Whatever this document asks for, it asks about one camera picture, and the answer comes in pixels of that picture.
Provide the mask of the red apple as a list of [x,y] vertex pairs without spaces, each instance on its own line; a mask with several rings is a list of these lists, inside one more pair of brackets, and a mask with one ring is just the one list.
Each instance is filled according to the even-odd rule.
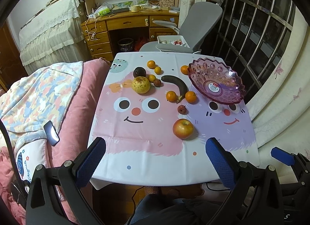
[[172,130],[176,137],[184,140],[194,133],[194,126],[187,119],[179,119],[174,123]]

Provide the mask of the dark overripe banana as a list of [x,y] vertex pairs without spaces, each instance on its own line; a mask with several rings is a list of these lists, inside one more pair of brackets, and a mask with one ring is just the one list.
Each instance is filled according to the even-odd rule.
[[188,92],[188,87],[182,79],[173,75],[164,75],[161,77],[161,80],[163,82],[174,84],[179,88],[180,95],[178,96],[176,103],[180,103],[185,98],[185,94]]

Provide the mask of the small tangerine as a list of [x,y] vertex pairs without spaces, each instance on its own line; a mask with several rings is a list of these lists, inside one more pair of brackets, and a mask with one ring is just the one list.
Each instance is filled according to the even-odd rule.
[[154,69],[154,72],[157,74],[157,75],[160,75],[161,73],[162,73],[162,69],[161,69],[161,67],[156,67],[155,69]]
[[155,75],[148,75],[148,80],[149,80],[150,82],[154,82],[156,79],[157,79],[157,78],[156,78]]

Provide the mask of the yellow speckled pear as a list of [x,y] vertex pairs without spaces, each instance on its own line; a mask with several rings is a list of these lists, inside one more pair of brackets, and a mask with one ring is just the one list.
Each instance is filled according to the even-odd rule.
[[136,93],[145,94],[150,90],[151,84],[146,77],[138,76],[132,80],[131,87]]

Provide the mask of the orange tangerine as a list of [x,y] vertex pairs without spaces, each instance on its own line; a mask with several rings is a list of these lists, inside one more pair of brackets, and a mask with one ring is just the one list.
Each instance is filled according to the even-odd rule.
[[155,69],[155,67],[156,67],[155,61],[153,61],[153,60],[148,61],[147,62],[147,67],[150,68],[150,69]]

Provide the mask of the dark avocado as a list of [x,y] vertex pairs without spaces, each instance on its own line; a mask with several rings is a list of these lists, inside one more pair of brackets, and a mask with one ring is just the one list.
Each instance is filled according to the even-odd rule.
[[146,77],[147,73],[146,70],[143,67],[137,67],[133,71],[133,76],[136,77]]

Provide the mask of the white floral curtain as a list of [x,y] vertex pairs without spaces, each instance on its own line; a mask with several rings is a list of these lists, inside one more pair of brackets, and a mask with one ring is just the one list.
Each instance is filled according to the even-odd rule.
[[273,165],[282,184],[296,182],[292,169],[271,157],[271,149],[309,157],[309,25],[299,9],[280,62],[247,108],[260,167]]

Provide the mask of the smartphone with lit screen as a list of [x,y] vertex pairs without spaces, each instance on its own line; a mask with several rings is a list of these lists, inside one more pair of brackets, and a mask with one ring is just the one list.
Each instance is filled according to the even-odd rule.
[[44,125],[44,131],[46,133],[47,141],[51,146],[55,146],[60,141],[56,129],[51,121],[48,121]]

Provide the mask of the small dark red fruit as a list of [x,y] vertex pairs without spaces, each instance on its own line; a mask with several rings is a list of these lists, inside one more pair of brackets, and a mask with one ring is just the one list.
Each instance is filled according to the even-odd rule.
[[177,110],[178,110],[178,113],[181,115],[186,115],[188,112],[185,105],[179,105]]

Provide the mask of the floral patterned blanket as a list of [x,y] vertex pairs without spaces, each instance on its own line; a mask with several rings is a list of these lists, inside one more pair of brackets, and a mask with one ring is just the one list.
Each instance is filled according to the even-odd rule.
[[82,61],[52,64],[14,82],[1,96],[1,121],[14,146],[44,139],[48,121],[60,129],[83,69]]

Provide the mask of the purple glass fruit bowl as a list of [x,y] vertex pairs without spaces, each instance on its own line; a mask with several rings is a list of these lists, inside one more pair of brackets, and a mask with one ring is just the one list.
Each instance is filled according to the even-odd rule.
[[245,96],[241,77],[223,61],[209,57],[189,64],[188,76],[193,86],[204,96],[220,104],[238,104]]

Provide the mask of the cartoon printed tablecloth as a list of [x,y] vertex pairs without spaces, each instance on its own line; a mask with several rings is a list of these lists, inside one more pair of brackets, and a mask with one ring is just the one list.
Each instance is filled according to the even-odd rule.
[[[205,151],[205,142],[216,138],[239,161],[260,163],[251,119],[244,102],[234,106],[211,102],[198,95],[195,103],[182,100],[187,109],[166,94],[178,87],[163,82],[145,94],[132,87],[133,71],[154,61],[165,75],[182,79],[190,91],[194,86],[181,67],[200,58],[198,54],[165,52],[119,53],[110,67],[97,104],[89,140],[101,137],[106,152],[91,183],[101,189],[110,183],[138,186],[179,186],[218,178]],[[194,133],[186,140],[174,135],[177,120],[188,119]]]

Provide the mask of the brown lychee fruit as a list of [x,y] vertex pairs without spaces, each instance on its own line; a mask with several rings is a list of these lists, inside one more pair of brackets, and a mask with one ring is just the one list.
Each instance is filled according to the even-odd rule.
[[154,81],[153,81],[153,85],[155,86],[155,87],[161,87],[161,80],[159,80],[159,79],[155,79]]

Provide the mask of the metal window bars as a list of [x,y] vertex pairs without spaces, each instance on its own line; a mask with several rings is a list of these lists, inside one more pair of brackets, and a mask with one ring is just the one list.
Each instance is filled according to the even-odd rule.
[[241,77],[252,98],[281,61],[293,27],[292,0],[224,0],[213,55]]

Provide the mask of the white tray with clutter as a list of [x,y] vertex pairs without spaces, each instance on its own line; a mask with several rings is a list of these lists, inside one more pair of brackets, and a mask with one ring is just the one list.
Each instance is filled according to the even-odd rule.
[[181,35],[160,35],[157,40],[156,48],[162,52],[182,52],[185,48],[190,49],[187,41]]

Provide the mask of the lace covered furniture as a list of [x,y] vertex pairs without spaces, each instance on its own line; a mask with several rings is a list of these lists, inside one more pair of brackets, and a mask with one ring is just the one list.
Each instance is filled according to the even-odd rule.
[[59,0],[33,17],[19,32],[20,59],[30,75],[58,62],[91,59],[81,23],[86,20],[79,0]]

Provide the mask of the grey office chair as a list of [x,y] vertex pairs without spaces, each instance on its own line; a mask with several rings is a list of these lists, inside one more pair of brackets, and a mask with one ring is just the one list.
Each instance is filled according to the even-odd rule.
[[[155,20],[156,25],[170,28],[185,38],[190,49],[185,48],[182,52],[198,54],[201,52],[201,45],[205,37],[211,32],[216,23],[222,16],[223,9],[221,4],[224,0],[209,0],[208,2],[197,2],[190,8],[187,17],[180,28],[175,23],[168,21]],[[148,42],[140,48],[141,52],[159,52],[156,48],[157,42]]]

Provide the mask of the black waste bin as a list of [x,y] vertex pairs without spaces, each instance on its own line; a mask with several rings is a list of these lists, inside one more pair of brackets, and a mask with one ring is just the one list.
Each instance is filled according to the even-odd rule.
[[120,52],[131,52],[133,50],[133,39],[124,38],[118,41]]

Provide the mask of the wooden desk with drawers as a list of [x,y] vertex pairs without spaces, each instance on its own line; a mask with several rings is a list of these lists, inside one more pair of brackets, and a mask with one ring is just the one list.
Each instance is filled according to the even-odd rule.
[[157,41],[159,35],[175,34],[170,28],[156,25],[155,20],[178,24],[179,14],[168,10],[127,11],[88,19],[81,28],[91,57],[112,61],[120,52],[118,41],[121,39],[133,39],[132,51],[138,52],[144,44]]

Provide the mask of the green tissue pack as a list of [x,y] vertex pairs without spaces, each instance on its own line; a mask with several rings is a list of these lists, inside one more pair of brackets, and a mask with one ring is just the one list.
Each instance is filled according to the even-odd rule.
[[105,16],[106,14],[110,13],[110,9],[108,7],[102,7],[98,9],[97,13],[99,16]]

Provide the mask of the beige mug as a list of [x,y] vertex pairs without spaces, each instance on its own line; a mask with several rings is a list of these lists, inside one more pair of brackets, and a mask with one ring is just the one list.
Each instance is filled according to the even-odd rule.
[[141,11],[141,6],[139,6],[139,5],[132,5],[130,7],[130,10],[131,10],[132,13],[137,13],[137,12]]

